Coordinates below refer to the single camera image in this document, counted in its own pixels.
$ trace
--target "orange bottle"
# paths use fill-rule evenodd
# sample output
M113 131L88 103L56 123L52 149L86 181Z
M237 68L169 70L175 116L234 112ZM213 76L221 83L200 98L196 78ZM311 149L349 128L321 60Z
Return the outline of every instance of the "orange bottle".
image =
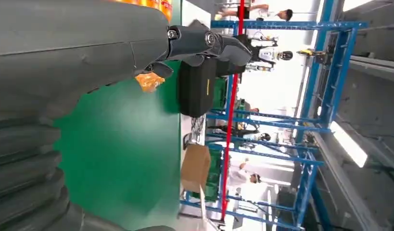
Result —
M138 0L140 6L147 6L147 1L148 0Z
M135 4L135 5L139 4L139 0L115 0L115 1L123 2L123 3L130 3L130 4Z
M167 17L167 20L171 21L171 13L173 8L171 6L171 0L161 0L161 11Z
M160 9L160 0L147 0L147 6L151 8Z

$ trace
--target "metal shelf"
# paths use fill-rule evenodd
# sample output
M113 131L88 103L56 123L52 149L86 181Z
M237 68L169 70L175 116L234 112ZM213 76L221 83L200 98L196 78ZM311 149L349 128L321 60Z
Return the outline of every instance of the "metal shelf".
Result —
M215 138L216 140L206 141L206 145L210 149L222 150L224 153L224 158L222 161L222 176L224 179L221 181L221 187L219 190L218 198L218 208L207 207L207 210L219 212L224 218L225 214L232 215L235 217L244 217L248 219L257 220L271 225L277 225L280 227L288 228L291 230L301 230L302 223L304 221L306 209L309 203L310 195L312 193L313 184L315 182L318 167L323 165L323 162L316 161L313 152L316 151L315 147L305 147L302 145L304 131L311 131L313 133L320 132L330 132L329 124L333 121L338 104L340 102L341 93L343 91L343 86L346 79L346 73L349 66L349 61L351 53L355 44L356 35L359 29L367 27L366 23L363 22L329 22L333 6L333 0L326 0L324 4L324 13L322 14L322 22L280 22L280 21L244 21L243 28L245 29L283 29L283 30L319 30L319 36L316 43L315 49L317 51L323 50L324 43L326 40L327 31L338 31L338 39L335 46L333 59L330 67L328 68L329 77L324 91L323 97L320 96L322 100L322 110L321 116L319 118L309 117L309 109L311 107L312 100L314 99L314 85L316 83L317 72L319 69L319 64L313 62L311 71L308 78L308 88L305 92L305 98L302 107L302 114L300 117L290 117L283 115L272 115L263 113L253 113L240 110L233 110L233 102L231 98L235 97L235 86L233 86L233 78L235 76L229 76L228 79L228 93L227 93L227 103L226 110L212 110L212 114L207 115L207 119L221 119L228 120L228 124L232 122L243 122L251 125L267 125L275 126L287 129L297 129L298 135L296 136L296 145L278 144L267 141L253 141L249 139L244 139L242 137L231 136L228 130L227 135L221 134L206 134L206 137ZM211 21L211 28L232 28L234 35L237 34L238 29L241 33L241 28L239 28L239 21ZM262 118L272 118L279 119L277 121L266 121L254 120L250 118L237 118L232 117L232 114L240 114L244 116L259 116ZM227 146L222 147L215 144L217 141L226 141ZM245 143L253 143L266 146L272 150L282 152L279 148L284 147L287 149L293 149L295 154L269 154L261 153L256 151L247 151L237 148L229 148L229 143L231 141L242 141ZM229 158L229 151L243 154L251 154L257 156L264 156L268 158L276 158L288 161L294 161L300 163L302 168L302 175L299 184L299 188L296 194L296 200L293 207L283 207L280 205L271 205L266 202L252 202L244 200L241 197L226 195L227 192L224 191L224 181L226 181L226 175L228 171L228 163L226 163ZM276 209L282 209L292 212L294 217L293 224L286 224L282 222L273 222L262 218L256 218L252 216L247 216L244 214L238 214L235 212L228 211L224 199L240 200L252 203L256 206L270 206ZM192 203L188 199L181 201L183 205L189 205L194 207L199 207L198 203Z
M235 28L239 21L211 21L211 28ZM367 27L363 22L281 22L281 21L244 21L245 29L272 30L348 30Z

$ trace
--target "cardboard box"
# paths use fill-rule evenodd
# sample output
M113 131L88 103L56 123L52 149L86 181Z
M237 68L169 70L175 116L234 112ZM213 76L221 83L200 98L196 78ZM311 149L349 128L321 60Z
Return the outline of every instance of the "cardboard box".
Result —
M199 193L201 187L205 191L210 165L211 155L208 147L188 145L181 167L181 184L184 189Z

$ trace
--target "robotic finger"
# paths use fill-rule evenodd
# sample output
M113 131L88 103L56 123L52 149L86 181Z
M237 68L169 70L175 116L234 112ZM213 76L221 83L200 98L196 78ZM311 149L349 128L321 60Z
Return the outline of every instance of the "robotic finger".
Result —
M171 26L169 60L184 60L192 66L202 63L204 57L243 66L251 59L251 52L236 38L216 34L194 20L190 26Z

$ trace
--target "black case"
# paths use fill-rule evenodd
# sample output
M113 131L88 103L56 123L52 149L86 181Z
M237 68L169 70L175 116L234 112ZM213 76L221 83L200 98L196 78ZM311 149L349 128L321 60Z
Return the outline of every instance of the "black case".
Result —
M230 61L218 61L216 64L216 76L229 76L233 74L242 74L246 66L236 66Z
M181 63L178 74L178 100L182 114L200 117L214 104L215 59L206 58L200 66Z

